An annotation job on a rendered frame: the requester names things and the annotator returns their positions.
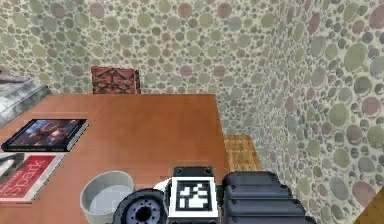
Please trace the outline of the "dark blue book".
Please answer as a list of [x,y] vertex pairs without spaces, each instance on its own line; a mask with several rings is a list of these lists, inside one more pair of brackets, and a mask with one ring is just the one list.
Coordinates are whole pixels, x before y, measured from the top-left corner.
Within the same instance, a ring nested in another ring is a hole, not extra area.
[[70,152],[88,128],[86,119],[32,119],[2,145],[4,152]]

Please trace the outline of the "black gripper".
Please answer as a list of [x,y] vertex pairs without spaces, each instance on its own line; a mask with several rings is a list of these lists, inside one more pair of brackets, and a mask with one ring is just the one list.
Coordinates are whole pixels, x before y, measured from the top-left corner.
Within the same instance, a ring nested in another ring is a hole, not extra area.
[[147,188],[132,192],[118,205],[113,224],[166,224],[164,193]]

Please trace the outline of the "red and white book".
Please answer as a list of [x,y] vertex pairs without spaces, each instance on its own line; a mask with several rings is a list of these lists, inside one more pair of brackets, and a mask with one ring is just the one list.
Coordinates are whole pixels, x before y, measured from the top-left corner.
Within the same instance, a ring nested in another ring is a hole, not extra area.
[[0,204],[30,204],[65,158],[65,153],[0,153]]

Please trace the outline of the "brown wooden table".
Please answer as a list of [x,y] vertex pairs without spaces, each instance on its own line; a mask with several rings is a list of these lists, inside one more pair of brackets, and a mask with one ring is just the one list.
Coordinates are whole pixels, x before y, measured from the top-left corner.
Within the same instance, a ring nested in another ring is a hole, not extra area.
[[55,94],[0,129],[0,143],[34,118],[85,118],[89,126],[30,204],[1,204],[0,224],[88,224],[80,193],[109,171],[131,175],[139,188],[171,176],[176,166],[228,171],[212,95]]

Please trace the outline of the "red patterned chair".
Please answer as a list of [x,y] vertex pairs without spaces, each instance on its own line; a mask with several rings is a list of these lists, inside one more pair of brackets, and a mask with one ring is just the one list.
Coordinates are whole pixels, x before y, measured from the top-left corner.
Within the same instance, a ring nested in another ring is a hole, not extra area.
[[129,68],[91,67],[93,94],[140,94],[139,71]]

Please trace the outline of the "grey marbled box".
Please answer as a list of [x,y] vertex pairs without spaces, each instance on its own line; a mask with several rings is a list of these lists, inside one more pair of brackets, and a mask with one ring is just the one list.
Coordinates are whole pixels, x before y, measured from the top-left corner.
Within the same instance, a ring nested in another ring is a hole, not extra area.
[[0,70],[0,128],[51,94],[46,84]]

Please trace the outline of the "grey round bowl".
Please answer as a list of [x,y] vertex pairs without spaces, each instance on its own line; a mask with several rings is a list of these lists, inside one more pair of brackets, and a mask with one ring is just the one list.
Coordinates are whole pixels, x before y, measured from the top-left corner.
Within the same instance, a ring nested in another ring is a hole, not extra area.
[[126,172],[112,170],[95,176],[80,193],[88,224],[112,224],[119,203],[134,190],[134,181]]

